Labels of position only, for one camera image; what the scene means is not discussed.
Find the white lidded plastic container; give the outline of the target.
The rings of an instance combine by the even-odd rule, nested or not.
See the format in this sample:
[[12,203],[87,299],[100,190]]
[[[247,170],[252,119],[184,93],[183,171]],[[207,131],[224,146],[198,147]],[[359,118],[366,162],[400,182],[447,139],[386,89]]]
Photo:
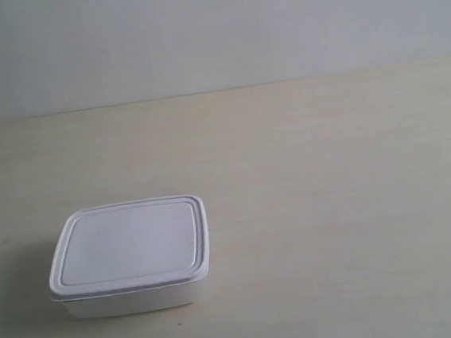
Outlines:
[[209,259],[207,212],[198,196],[86,208],[64,223],[49,293],[80,319],[174,308],[198,300]]

